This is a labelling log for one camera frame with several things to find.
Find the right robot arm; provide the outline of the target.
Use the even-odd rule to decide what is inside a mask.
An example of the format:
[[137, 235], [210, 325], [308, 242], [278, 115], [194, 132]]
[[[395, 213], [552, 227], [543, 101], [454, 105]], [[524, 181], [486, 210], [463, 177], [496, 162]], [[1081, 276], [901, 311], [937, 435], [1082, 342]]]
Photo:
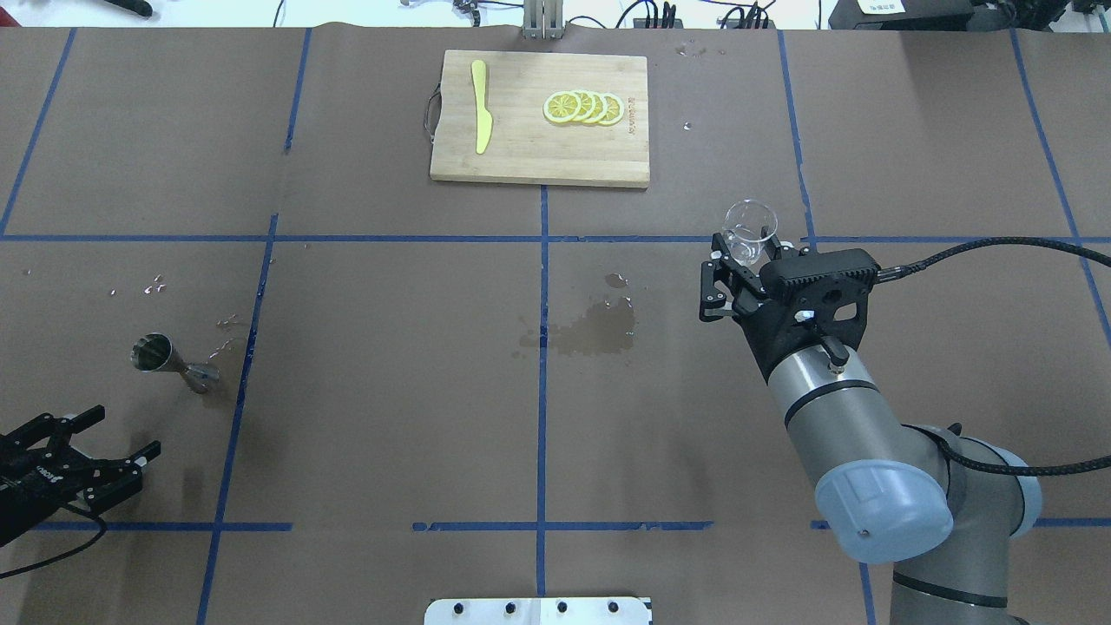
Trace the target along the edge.
[[1017, 624], [1012, 540], [1042, 493], [1012, 452], [960, 429], [902, 424], [858, 355], [880, 266], [864, 250], [811, 252], [760, 236], [765, 265], [712, 236], [699, 316], [733, 320], [782, 414], [841, 550], [891, 564], [893, 624]]

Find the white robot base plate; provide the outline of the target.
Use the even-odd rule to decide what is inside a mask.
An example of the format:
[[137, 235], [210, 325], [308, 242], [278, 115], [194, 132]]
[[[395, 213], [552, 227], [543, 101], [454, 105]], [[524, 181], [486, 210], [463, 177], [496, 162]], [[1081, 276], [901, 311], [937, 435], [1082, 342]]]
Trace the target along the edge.
[[634, 596], [444, 598], [424, 624], [652, 624], [651, 599]]

